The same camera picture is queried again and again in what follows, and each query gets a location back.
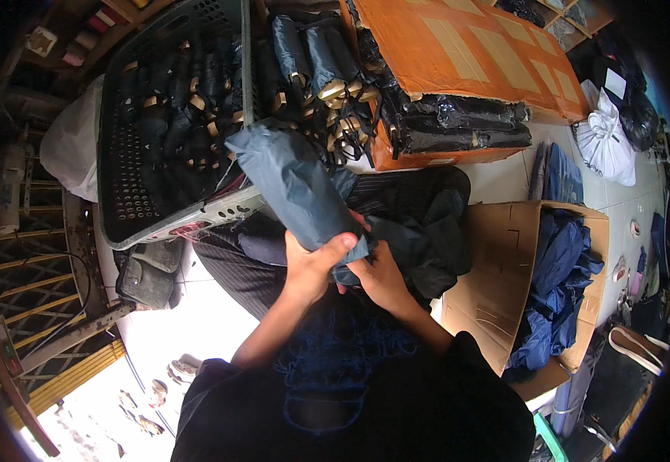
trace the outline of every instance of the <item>white sack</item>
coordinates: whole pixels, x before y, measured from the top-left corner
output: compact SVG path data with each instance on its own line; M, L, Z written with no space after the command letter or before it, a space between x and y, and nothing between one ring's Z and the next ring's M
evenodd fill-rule
M40 144L40 163L76 196L99 201L96 186L96 144L104 75L55 119Z
M620 124L620 113L602 89L597 109L580 122L576 142L591 171L623 186L635 184L635 151Z

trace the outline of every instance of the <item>plastic laundry basket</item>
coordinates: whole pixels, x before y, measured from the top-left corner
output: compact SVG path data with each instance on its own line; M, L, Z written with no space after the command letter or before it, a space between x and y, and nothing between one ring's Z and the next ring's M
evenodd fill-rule
M143 32L125 44L112 58L101 98L97 171L101 232L116 250L138 243L169 239L183 227L204 228L253 214L263 207L258 190L245 187L221 198L208 199L162 218L152 204L140 178L140 140L135 126L119 118L120 76L127 63L149 63L173 51L189 33L197 30L203 41L240 33L243 68L244 124L256 118L253 85L250 5L239 0L185 0L175 3Z

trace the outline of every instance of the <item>green plastic stool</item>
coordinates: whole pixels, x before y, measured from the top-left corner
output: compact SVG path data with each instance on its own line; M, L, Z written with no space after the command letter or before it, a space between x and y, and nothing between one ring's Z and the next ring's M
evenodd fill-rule
M569 456L563 451L561 444L558 442L558 439L556 439L556 434L553 433L553 429L543 415L535 412L533 415L533 422L535 423L535 435L540 435L543 438L543 441L546 442L555 462L569 462Z

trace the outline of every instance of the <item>electrical wire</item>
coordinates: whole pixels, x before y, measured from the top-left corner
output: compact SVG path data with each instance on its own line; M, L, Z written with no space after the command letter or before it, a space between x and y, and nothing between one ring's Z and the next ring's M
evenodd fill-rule
M85 261L83 258L81 258L80 256L76 255L76 254L72 254L71 252L68 252L68 251L65 251L65 252L53 252L53 253L49 253L49 254L42 253L42 252L37 252L37 251L31 251L31 250L28 251L28 250L25 248L25 246L22 244L22 240L19 238L19 235L17 234L16 231L14 232L14 238L16 239L17 243L19 244L19 247L20 247L25 253L31 253L32 255L31 255L31 256L28 256L27 258L24 258L24 259L23 259L22 263L16 268L15 272L13 272L13 275L16 275L16 273L17 273L22 267L24 267L27 263L29 263L30 258L32 258L33 256L42 256L42 255L66 255L66 256L68 256L68 257L75 258L75 259L77 259L79 262L81 262L81 264L84 266L84 270L85 270L87 273L89 272L89 266L88 266L88 264L86 264L86 261ZM7 288L9 287L9 285L11 284L11 282L12 282L12 281L11 281L11 278L7 279L7 282L6 282L5 286L4 286L4 289L2 289L2 291L0 292L0 298L2 297L2 295L4 294L4 292L7 291ZM54 338L54 337L55 337L61 330L63 330L63 328L65 328L66 326L70 325L72 322L74 322L76 319L78 319L81 315L84 315L84 314L86 313L86 304L88 303L88 301L89 301L89 297L91 296L91 286L92 286L92 284L89 284L89 287L88 287L88 289L86 290L86 296L84 297L84 302L81 303L81 309L80 309L75 315L73 315L70 319L67 319L66 321L64 321L64 322L62 322L61 324L59 324L55 329L53 329L53 331L52 331L50 334L48 334L48 335L47 335L47 336L46 336L40 343L38 343L34 348L29 349L24 355L19 355L19 357L20 357L21 359L24 359L24 358L26 358L27 356L29 356L29 355L31 355L32 353L34 353L35 351L39 350L43 345L45 345L46 343L48 343L48 342L49 342L50 340L52 340L52 339L53 339L53 338Z

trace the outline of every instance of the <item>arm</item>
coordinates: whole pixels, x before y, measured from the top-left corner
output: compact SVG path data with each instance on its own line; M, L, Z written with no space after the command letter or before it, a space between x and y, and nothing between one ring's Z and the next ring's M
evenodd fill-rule
M361 280L363 290L374 303L400 320L433 353L443 356L453 336L435 322L407 290L386 241L379 241L373 257L372 263L360 259L349 263L348 268Z
M232 356L230 363L241 369L271 364L307 310L325 295L330 269L358 243L355 234L343 233L310 252L289 231L286 231L285 240L287 269L284 289L258 327Z

